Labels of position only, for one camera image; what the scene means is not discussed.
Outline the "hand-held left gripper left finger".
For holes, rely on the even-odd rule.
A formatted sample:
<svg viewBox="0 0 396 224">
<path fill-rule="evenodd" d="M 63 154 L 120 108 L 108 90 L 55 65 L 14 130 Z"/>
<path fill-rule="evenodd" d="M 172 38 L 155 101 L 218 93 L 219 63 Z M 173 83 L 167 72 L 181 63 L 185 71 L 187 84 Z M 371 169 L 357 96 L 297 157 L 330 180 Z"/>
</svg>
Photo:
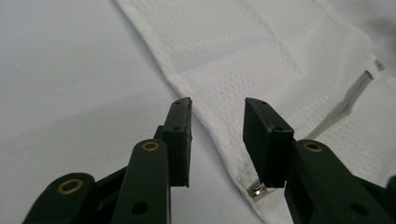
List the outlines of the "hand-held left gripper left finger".
<svg viewBox="0 0 396 224">
<path fill-rule="evenodd" d="M 134 146 L 111 224 L 171 224 L 171 188 L 190 181 L 191 110 L 190 97 L 174 101 L 154 137 Z"/>
</svg>

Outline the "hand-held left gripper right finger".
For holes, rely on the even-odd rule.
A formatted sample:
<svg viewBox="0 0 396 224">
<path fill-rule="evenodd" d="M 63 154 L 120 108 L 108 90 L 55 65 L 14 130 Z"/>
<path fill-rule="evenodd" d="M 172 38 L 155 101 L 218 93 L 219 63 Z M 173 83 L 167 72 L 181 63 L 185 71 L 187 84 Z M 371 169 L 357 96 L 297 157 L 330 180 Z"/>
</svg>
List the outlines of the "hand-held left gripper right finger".
<svg viewBox="0 0 396 224">
<path fill-rule="evenodd" d="M 354 176 L 329 147 L 295 140 L 264 101 L 247 98 L 243 141 L 260 182 L 283 188 L 294 224 L 393 224 L 393 181 L 382 188 Z"/>
</svg>

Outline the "white textured garment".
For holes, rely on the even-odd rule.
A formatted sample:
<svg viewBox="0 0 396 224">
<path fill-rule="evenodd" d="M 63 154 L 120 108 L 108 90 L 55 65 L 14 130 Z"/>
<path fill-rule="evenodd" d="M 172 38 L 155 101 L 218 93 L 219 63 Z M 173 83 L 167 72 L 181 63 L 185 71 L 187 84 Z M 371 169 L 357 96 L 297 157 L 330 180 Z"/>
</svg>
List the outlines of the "white textured garment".
<svg viewBox="0 0 396 224">
<path fill-rule="evenodd" d="M 116 0 L 167 82 L 193 100 L 235 185 L 258 176 L 244 104 L 271 105 L 296 138 L 327 145 L 378 185 L 396 175 L 396 77 L 326 0 Z"/>
</svg>

